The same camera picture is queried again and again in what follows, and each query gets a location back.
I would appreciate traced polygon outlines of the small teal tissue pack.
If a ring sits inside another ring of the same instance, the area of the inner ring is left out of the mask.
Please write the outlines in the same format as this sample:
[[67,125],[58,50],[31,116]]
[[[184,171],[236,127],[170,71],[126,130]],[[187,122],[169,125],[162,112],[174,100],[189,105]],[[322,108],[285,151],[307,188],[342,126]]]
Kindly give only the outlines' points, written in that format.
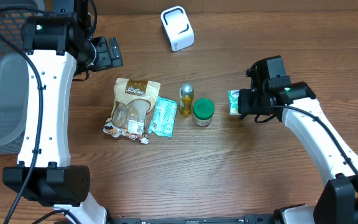
[[238,113],[238,98],[239,98],[239,90],[229,90],[229,114],[231,116],[239,115]]

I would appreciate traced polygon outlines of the green lidded jar with tissues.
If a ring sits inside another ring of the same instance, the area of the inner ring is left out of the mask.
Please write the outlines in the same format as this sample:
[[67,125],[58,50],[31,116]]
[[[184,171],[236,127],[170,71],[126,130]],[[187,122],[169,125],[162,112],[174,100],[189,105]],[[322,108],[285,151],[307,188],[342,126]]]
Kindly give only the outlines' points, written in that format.
[[193,122],[198,126],[207,126],[214,115],[214,103],[208,98],[200,98],[193,105]]

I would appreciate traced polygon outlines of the brown snack wrapper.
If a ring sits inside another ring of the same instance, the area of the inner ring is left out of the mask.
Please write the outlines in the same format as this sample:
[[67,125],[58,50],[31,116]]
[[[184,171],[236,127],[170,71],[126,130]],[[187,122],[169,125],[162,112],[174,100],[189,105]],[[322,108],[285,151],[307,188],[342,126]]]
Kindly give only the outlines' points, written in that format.
[[147,114],[154,108],[161,84],[150,80],[118,78],[114,85],[114,105],[103,132],[114,138],[124,136],[149,143],[145,133]]

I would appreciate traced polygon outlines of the yellow liquid bottle silver cap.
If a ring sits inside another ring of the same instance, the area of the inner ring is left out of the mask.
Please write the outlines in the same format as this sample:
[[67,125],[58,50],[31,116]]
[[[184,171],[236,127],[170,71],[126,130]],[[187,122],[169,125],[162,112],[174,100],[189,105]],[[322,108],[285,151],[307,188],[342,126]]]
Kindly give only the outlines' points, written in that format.
[[190,83],[184,83],[179,90],[180,102],[179,110],[183,116],[192,114],[192,103],[194,98],[194,89]]

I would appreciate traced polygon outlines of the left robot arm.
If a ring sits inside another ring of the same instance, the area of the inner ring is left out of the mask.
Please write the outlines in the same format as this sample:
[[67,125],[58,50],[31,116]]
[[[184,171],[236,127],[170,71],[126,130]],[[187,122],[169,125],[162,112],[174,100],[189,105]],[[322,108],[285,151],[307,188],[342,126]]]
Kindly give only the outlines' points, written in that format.
[[28,65],[24,140],[14,167],[2,180],[17,198],[61,213],[71,223],[112,223],[90,193],[90,170],[71,164],[68,110],[71,84],[81,73],[122,65],[105,37],[95,37],[93,1],[55,1],[53,10],[33,9],[21,29],[19,54]]

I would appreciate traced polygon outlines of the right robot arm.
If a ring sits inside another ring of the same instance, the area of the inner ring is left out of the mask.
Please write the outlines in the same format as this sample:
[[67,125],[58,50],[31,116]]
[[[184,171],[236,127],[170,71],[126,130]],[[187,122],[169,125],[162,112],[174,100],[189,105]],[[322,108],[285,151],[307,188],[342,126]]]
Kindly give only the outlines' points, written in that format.
[[269,223],[358,224],[358,155],[329,122],[313,90],[293,83],[281,56],[264,58],[246,70],[250,88],[238,97],[240,118],[278,119],[299,139],[317,167],[324,189],[316,205],[276,209]]

